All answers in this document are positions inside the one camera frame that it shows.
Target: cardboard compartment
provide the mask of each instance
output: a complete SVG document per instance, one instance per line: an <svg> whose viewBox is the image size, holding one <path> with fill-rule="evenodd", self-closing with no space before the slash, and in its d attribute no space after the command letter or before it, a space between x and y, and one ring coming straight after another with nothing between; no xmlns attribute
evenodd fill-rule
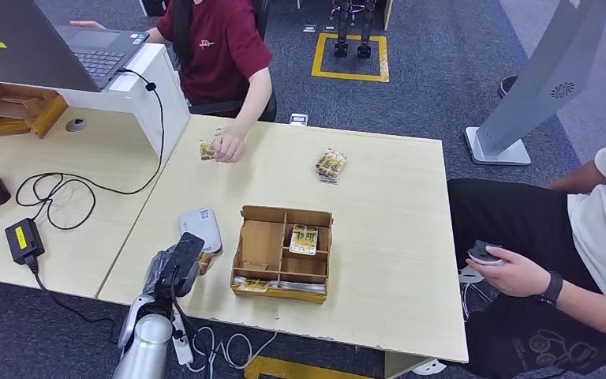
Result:
<svg viewBox="0 0 606 379"><path fill-rule="evenodd" d="M331 250L331 213L245 206L241 214L243 224L230 283L234 293L324 302ZM296 223L319 228L314 255L289 251ZM245 281L254 284L256 280L270 283L267 287L265 283L242 285Z"/></svg>
<svg viewBox="0 0 606 379"><path fill-rule="evenodd" d="M0 136L33 129L43 138L67 107L56 91L0 84Z"/></svg>

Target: shoe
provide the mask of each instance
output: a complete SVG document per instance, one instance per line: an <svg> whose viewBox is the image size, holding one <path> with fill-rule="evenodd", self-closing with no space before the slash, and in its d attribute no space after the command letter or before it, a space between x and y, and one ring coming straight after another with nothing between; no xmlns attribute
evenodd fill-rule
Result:
<svg viewBox="0 0 606 379"><path fill-rule="evenodd" d="M518 75L512 75L511 77L506 77L500 81L500 84L498 85L498 96L500 96L501 99L505 98L505 95L510 91L510 88L512 88L518 77Z"/></svg>
<svg viewBox="0 0 606 379"><path fill-rule="evenodd" d="M438 362L437 359L433 359L431 362L425 363L412 370L412 372L417 375L428 376L433 375L434 373L439 373L442 370L445 370L446 368L446 365Z"/></svg>

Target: power adapter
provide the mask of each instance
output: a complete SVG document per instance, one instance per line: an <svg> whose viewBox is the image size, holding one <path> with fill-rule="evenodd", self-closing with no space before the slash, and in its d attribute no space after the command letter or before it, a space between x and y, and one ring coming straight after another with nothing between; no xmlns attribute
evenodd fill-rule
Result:
<svg viewBox="0 0 606 379"><path fill-rule="evenodd" d="M19 265L26 263L25 259L29 256L38 257L45 253L38 227L32 219L24 219L7 227L6 238L13 261Z"/></svg>

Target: power strip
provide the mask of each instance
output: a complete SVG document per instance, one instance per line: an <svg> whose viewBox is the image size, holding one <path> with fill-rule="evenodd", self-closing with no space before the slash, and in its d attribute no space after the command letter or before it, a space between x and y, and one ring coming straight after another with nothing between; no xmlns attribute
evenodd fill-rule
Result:
<svg viewBox="0 0 606 379"><path fill-rule="evenodd" d="M189 345L189 335L177 310L173 310L173 347L175 347L175 354L178 356L178 363L181 366L194 363L194 355Z"/></svg>

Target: laptop keyboard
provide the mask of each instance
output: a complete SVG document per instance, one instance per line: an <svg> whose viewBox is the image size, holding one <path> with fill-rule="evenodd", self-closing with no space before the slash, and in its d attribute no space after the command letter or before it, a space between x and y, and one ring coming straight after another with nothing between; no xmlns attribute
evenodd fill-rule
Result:
<svg viewBox="0 0 606 379"><path fill-rule="evenodd" d="M73 52L78 61L93 77L105 77L124 58L124 53L114 51Z"/></svg>

